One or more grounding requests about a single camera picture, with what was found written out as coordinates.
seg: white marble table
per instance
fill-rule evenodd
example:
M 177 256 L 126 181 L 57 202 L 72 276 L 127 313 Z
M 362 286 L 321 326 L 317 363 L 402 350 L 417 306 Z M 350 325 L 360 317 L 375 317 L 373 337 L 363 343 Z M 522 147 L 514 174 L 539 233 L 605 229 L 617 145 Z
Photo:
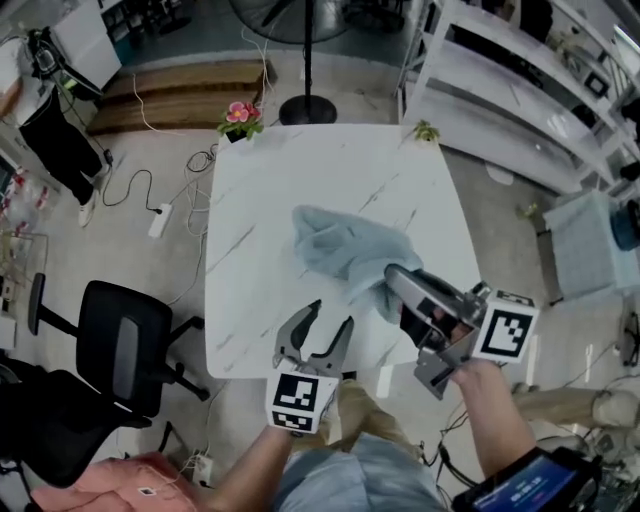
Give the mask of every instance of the white marble table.
M 390 125 L 268 128 L 218 150 L 207 239 L 207 367 L 218 378 L 266 377 L 275 337 L 298 309 L 323 307 L 302 348 L 324 352 L 356 322 L 343 371 L 415 361 L 417 350 L 368 295 L 306 271 L 293 253 L 299 204 L 358 214 L 405 231 L 432 272 L 466 290 L 480 280 L 471 237 L 440 148 Z

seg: white sneaker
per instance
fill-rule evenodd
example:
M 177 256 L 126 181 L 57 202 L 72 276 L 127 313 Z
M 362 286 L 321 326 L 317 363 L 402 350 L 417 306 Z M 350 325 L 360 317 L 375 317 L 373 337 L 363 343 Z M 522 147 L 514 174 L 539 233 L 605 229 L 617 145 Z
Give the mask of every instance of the white sneaker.
M 80 213 L 78 215 L 78 222 L 80 223 L 80 227 L 83 228 L 89 221 L 91 217 L 93 217 L 93 210 L 96 207 L 96 198 L 98 197 L 98 191 L 94 189 L 93 194 L 91 194 L 91 199 L 87 202 L 87 204 L 80 205 Z

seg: potted plant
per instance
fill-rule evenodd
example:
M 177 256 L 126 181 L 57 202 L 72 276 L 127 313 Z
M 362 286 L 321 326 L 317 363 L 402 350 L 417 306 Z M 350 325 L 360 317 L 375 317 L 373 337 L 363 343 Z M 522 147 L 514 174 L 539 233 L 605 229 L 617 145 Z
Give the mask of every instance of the potted plant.
M 218 126 L 218 131 L 227 135 L 231 142 L 237 142 L 245 137 L 251 140 L 254 133 L 261 133 L 263 126 L 262 115 L 252 103 L 234 101 L 224 114 L 224 120 Z

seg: wooden step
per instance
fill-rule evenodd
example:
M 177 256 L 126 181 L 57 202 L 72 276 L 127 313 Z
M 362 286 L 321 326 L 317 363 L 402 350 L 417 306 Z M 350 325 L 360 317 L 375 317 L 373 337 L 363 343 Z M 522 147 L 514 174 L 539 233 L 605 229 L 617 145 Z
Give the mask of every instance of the wooden step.
M 255 90 L 195 91 L 152 96 L 144 102 L 144 113 L 147 122 L 158 130 L 215 129 L 230 103 L 255 103 L 260 94 Z M 135 99 L 104 106 L 93 118 L 87 131 L 90 135 L 105 135 L 148 129 L 140 113 L 140 102 Z
M 188 64 L 136 74 L 136 91 L 145 101 L 159 95 L 197 91 L 258 91 L 261 60 Z M 118 78 L 101 98 L 102 105 L 135 100 L 133 76 Z

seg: plastic container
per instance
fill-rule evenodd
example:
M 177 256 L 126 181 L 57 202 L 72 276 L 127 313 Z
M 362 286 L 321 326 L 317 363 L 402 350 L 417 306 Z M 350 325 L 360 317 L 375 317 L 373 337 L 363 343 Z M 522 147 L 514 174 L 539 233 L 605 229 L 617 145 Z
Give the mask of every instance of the plastic container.
M 640 207 L 631 200 L 611 215 L 611 230 L 618 247 L 633 251 L 640 247 Z

